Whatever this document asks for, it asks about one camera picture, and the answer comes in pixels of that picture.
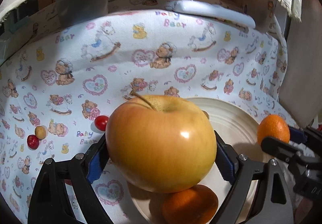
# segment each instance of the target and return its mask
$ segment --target white plate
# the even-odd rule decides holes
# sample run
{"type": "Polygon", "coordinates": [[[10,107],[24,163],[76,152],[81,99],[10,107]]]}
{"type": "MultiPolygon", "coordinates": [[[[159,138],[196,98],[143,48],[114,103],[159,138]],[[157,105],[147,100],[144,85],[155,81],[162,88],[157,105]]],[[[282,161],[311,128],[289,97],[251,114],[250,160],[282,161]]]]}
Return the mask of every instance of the white plate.
{"type": "MultiPolygon", "coordinates": [[[[257,144],[258,123],[239,107],[218,99],[190,98],[189,101],[192,101],[209,114],[213,129],[238,154],[243,153],[252,160],[262,162],[267,162],[272,158],[263,153],[257,144]]],[[[223,203],[231,187],[229,182],[223,180],[216,164],[213,165],[200,184],[208,186],[216,193],[219,201],[218,208],[223,203]]],[[[256,186],[257,181],[253,181],[237,223],[246,219],[252,205],[256,186]]],[[[128,184],[128,187],[134,205],[149,223],[166,224],[161,214],[161,205],[166,194],[148,192],[131,184],[128,184]]]]}

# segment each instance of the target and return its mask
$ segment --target mandarin orange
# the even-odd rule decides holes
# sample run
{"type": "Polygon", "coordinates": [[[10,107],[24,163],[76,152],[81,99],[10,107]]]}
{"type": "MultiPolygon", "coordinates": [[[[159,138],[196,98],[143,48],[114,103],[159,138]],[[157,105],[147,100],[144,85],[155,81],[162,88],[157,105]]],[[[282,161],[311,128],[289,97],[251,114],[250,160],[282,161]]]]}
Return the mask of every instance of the mandarin orange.
{"type": "Polygon", "coordinates": [[[260,145],[262,140],[267,136],[275,137],[282,142],[289,143],[289,127],[282,117],[271,114],[262,120],[257,128],[258,144],[260,145]]]}
{"type": "Polygon", "coordinates": [[[162,205],[162,215],[168,224],[205,224],[218,208],[216,194],[204,185],[170,193],[162,205]]]}

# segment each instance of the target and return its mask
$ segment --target yellow apple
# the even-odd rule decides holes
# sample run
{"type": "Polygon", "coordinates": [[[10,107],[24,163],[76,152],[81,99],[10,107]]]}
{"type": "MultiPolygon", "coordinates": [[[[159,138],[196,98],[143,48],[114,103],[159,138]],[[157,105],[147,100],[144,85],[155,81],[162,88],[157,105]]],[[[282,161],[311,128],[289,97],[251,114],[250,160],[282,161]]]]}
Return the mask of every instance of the yellow apple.
{"type": "Polygon", "coordinates": [[[142,97],[145,101],[133,98],[109,117],[106,143],[111,160],[141,189],[189,189],[207,175],[216,158],[216,137],[207,116],[182,98],[142,97]]]}

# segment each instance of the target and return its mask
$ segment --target blue gripper pad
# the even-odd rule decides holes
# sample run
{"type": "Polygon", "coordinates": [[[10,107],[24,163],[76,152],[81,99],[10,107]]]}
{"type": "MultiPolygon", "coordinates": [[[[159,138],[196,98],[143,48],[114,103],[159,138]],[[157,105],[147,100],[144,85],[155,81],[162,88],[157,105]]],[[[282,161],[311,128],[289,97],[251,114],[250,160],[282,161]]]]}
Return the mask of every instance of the blue gripper pad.
{"type": "Polygon", "coordinates": [[[90,184],[93,184],[95,180],[100,178],[102,172],[103,169],[101,168],[99,162],[99,152],[97,152],[89,164],[88,174],[86,178],[90,184]]]}
{"type": "Polygon", "coordinates": [[[294,127],[289,126],[289,133],[291,135],[291,141],[301,144],[301,143],[306,143],[308,140],[307,136],[304,134],[302,130],[296,129],[294,127]]]}
{"type": "Polygon", "coordinates": [[[234,164],[231,162],[223,147],[217,142],[217,155],[215,163],[225,181],[228,181],[231,185],[234,184],[236,177],[234,172],[234,164]]]}

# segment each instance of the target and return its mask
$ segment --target red cherry tomato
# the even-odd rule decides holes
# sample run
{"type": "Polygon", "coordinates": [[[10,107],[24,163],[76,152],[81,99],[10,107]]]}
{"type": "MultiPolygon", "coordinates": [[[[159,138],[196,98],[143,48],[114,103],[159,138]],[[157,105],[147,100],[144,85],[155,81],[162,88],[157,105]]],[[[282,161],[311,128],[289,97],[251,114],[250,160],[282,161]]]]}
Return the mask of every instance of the red cherry tomato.
{"type": "Polygon", "coordinates": [[[94,120],[94,125],[96,128],[98,128],[100,131],[106,130],[106,124],[108,121],[108,117],[105,115],[97,116],[94,120]]]}

